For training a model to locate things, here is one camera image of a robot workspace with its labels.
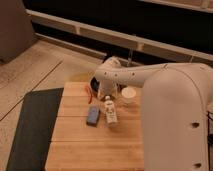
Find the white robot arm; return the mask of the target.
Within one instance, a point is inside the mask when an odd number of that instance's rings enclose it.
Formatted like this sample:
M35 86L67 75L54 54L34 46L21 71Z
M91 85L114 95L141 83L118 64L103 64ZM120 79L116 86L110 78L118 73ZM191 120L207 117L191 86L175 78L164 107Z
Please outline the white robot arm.
M210 171L208 112L213 68L203 63L114 67L95 71L101 83L140 87L144 171Z

